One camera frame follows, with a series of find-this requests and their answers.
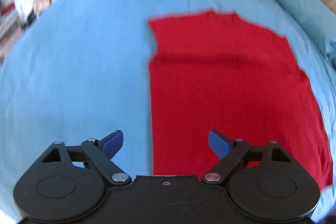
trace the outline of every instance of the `blue bedsheet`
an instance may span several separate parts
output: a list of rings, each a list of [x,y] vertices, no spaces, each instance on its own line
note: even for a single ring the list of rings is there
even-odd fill
[[[335,72],[275,0],[57,0],[1,69],[0,210],[20,219],[13,187],[55,140],[77,145],[122,129],[125,143],[115,162],[132,176],[150,174],[148,61],[156,45],[147,19],[209,8],[236,10],[288,38],[310,78],[335,158]],[[313,220],[334,203],[329,187]]]

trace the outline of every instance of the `circular cap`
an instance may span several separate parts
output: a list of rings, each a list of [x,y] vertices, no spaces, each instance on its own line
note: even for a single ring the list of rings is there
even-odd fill
[[[294,194],[296,184],[291,179],[279,176],[265,176],[258,181],[259,190],[272,198],[286,198]]]
[[[37,184],[38,193],[45,198],[63,198],[76,188],[76,182],[63,176],[48,177]]]
[[[292,165],[264,162],[234,174],[228,185],[232,201],[266,222],[291,222],[308,216],[317,205],[320,190],[302,167]]]
[[[20,214],[38,223],[68,223],[83,217],[103,198],[104,182],[89,169],[46,163],[34,166],[16,184]]]
[[[221,179],[221,175],[217,173],[207,173],[204,178],[207,181],[219,181]]]
[[[116,173],[112,176],[112,179],[116,182],[125,182],[128,180],[128,175],[125,173]]]

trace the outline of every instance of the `red towel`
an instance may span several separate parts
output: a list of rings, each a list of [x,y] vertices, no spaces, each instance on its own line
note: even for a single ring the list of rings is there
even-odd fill
[[[315,178],[333,182],[322,115],[286,38],[208,11],[153,19],[150,62],[155,175],[199,177],[218,158],[208,132],[254,145],[275,140]]]

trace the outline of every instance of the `teal pillow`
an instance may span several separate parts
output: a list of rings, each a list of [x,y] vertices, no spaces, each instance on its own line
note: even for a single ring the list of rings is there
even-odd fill
[[[336,15],[320,0],[277,0],[329,61],[336,55]]]

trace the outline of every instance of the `screw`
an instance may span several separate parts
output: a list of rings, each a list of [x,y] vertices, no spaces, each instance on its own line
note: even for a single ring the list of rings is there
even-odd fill
[[[128,178],[128,175],[125,173],[116,173],[112,176],[112,179],[116,182],[125,182]]]
[[[219,181],[221,179],[221,175],[217,173],[207,173],[204,178],[207,181]]]

